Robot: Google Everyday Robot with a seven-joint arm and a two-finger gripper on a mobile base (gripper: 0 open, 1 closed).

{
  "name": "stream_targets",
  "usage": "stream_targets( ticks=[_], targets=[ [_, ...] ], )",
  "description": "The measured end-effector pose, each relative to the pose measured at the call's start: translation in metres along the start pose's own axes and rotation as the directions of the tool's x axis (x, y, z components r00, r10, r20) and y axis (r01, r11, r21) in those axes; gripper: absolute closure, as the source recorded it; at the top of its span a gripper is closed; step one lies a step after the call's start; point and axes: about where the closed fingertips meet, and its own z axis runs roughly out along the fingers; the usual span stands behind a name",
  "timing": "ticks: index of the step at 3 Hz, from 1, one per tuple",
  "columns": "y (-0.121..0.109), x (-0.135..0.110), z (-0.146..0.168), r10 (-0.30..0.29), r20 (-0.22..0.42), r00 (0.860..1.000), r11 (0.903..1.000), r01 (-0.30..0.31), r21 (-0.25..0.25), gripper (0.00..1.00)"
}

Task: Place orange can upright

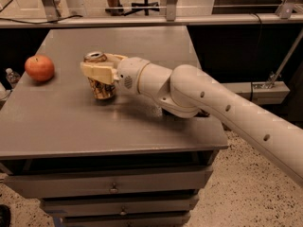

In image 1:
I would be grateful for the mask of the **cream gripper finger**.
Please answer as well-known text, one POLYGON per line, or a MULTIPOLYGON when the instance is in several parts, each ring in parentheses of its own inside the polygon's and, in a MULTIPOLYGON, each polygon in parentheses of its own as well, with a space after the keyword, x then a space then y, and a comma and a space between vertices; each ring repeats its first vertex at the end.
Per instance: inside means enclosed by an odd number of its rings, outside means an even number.
POLYGON ((117 55, 117 54, 111 54, 111 53, 106 53, 105 54, 107 61, 111 62, 113 64, 114 68, 117 68, 120 62, 124 59, 126 59, 126 56, 123 55, 117 55))
POLYGON ((117 62, 82 62, 80 64, 81 72, 89 79, 96 81, 113 84, 118 80, 117 75, 117 62))

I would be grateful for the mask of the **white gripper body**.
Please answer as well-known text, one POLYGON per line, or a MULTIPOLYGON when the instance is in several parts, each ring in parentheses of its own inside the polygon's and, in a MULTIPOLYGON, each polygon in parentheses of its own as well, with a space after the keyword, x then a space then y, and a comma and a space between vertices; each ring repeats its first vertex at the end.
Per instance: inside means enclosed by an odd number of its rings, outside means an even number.
POLYGON ((140 75, 149 63, 150 61, 138 57, 123 59, 117 67, 119 88, 125 93, 138 94, 140 75))

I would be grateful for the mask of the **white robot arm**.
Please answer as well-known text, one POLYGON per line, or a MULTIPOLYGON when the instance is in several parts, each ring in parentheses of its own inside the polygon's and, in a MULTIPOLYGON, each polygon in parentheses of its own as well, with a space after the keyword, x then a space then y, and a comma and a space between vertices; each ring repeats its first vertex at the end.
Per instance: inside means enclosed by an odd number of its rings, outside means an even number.
POLYGON ((191 118, 205 111, 224 123, 297 184, 303 185, 303 130, 228 90, 201 69, 174 69, 138 57, 92 52, 82 73, 103 84, 152 99, 166 111, 191 118))

